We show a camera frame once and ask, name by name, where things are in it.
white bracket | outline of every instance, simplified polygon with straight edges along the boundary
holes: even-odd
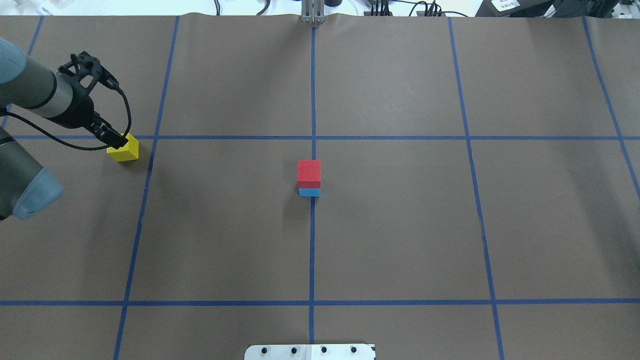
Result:
[[[324,22],[324,0],[302,0],[300,20],[306,24],[322,24]]]
[[[369,344],[253,345],[244,360],[376,360]]]

paper label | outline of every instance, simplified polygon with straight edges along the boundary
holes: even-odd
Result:
[[[499,12],[505,12],[520,6],[517,0],[491,0],[491,4],[493,4]]]

block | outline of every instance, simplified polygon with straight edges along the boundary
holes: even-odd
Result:
[[[123,161],[137,160],[139,155],[140,144],[132,134],[127,134],[126,145],[119,149],[112,147],[107,148],[107,155],[111,156],[115,161],[121,163]]]
[[[318,197],[320,196],[320,189],[298,189],[300,196]]]
[[[320,160],[298,161],[298,188],[320,189]]]

blue grid line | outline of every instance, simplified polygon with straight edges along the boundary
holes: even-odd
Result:
[[[93,135],[56,135],[68,140],[94,140]],[[13,135],[16,140],[49,140],[45,135]],[[309,135],[136,135],[139,140],[313,140]],[[622,136],[625,141],[638,141],[640,136]],[[618,136],[509,136],[509,135],[317,135],[316,140],[568,140],[568,141],[619,141]]]
[[[308,300],[137,300],[138,307],[309,306]],[[0,306],[122,306],[108,300],[0,300]],[[469,299],[469,300],[315,300],[315,306],[472,306],[472,305],[640,304],[640,298]]]
[[[129,296],[131,295],[131,284],[133,282],[133,272],[136,268],[136,257],[138,256],[138,245],[140,244],[140,235],[142,234],[142,220],[145,217],[145,208],[147,206],[147,197],[149,194],[149,183],[151,181],[151,174],[154,168],[154,160],[156,157],[156,148],[160,134],[160,125],[162,124],[162,115],[164,111],[164,100],[166,99],[166,89],[169,85],[169,75],[171,74],[171,62],[173,60],[173,50],[175,49],[175,41],[178,35],[178,25],[180,24],[180,17],[175,17],[175,23],[173,24],[173,36],[171,39],[171,48],[169,50],[169,59],[166,63],[166,72],[164,73],[164,84],[162,89],[162,96],[160,98],[160,105],[158,108],[158,117],[156,121],[156,132],[154,143],[151,147],[151,155],[149,157],[149,166],[147,169],[147,179],[145,180],[145,189],[142,194],[142,202],[140,205],[140,215],[138,217],[138,227],[136,230],[136,238],[133,243],[133,250],[131,252],[131,263],[129,265],[129,275],[127,276],[127,287],[124,293],[124,303],[122,304],[122,313],[120,315],[120,324],[118,326],[118,335],[116,337],[116,345],[113,351],[113,360],[118,360],[120,357],[120,345],[122,344],[122,334],[124,333],[124,325],[127,318],[127,307],[129,305]]]
[[[27,55],[31,56],[31,53],[33,52],[33,48],[36,46],[36,40],[38,40],[38,35],[40,34],[40,29],[42,29],[42,23],[44,22],[44,16],[40,17],[40,20],[38,21],[38,26],[36,26],[36,31],[33,33],[33,38],[31,38],[31,44],[29,45],[29,50],[27,51]],[[9,104],[9,106],[6,107],[7,111],[11,111],[11,104]],[[8,115],[4,116],[4,119],[2,120],[2,127],[6,127],[6,122],[9,119]]]
[[[451,37],[451,51],[453,53],[453,64],[456,70],[456,82],[458,83],[458,97],[460,98],[460,111],[462,114],[462,123],[465,127],[465,136],[467,137],[467,153],[469,156],[469,166],[471,168],[471,178],[474,184],[474,195],[476,197],[476,209],[480,220],[480,230],[482,234],[482,243],[484,247],[484,265],[486,267],[486,277],[489,284],[489,294],[492,301],[493,326],[495,327],[495,338],[498,345],[498,355],[500,360],[504,360],[504,348],[502,346],[502,333],[500,331],[500,319],[498,317],[498,307],[495,303],[495,290],[493,288],[493,275],[491,271],[491,260],[489,258],[489,246],[486,241],[486,231],[484,229],[484,216],[482,213],[482,204],[480,202],[480,193],[478,190],[478,181],[476,177],[476,165],[474,163],[473,150],[471,148],[471,139],[469,138],[469,123],[467,120],[467,108],[465,107],[465,97],[462,91],[462,80],[460,78],[460,65],[458,64],[458,52],[456,51],[456,38],[453,32],[453,22],[449,21],[449,36]]]
[[[316,159],[316,27],[311,27],[311,159]],[[311,198],[309,231],[309,343],[316,341],[315,317],[316,309],[316,198]]]
[[[616,128],[616,134],[618,134],[620,147],[622,148],[622,153],[625,157],[625,161],[627,162],[627,168],[629,169],[629,174],[631,175],[631,181],[633,182],[634,188],[636,189],[636,195],[638,196],[638,200],[640,200],[640,186],[638,185],[636,173],[634,172],[634,167],[631,164],[631,159],[629,158],[629,153],[627,152],[627,146],[625,146],[625,141],[622,138],[622,132],[620,131],[620,126],[618,125],[618,119],[616,118],[616,113],[613,111],[613,105],[611,104],[611,99],[609,98],[609,92],[607,91],[607,87],[605,86],[604,79],[602,78],[602,73],[600,72],[600,66],[598,65],[598,59],[596,59],[596,53],[595,53],[595,50],[593,49],[593,43],[591,42],[591,34],[589,33],[589,25],[587,24],[587,18],[585,16],[582,17],[582,25],[584,26],[584,33],[587,36],[589,51],[591,51],[591,59],[593,60],[593,67],[596,70],[596,75],[598,76],[600,87],[602,88],[602,93],[604,94],[604,99],[607,101],[607,107],[609,108],[609,114],[611,115],[613,126]]]

yellow cube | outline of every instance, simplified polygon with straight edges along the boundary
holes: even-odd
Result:
[[[115,161],[119,163],[123,161],[137,160],[138,150],[140,149],[138,140],[133,137],[132,134],[127,134],[127,140],[129,142],[127,142],[126,145],[119,149],[108,147],[107,155],[111,156]]]

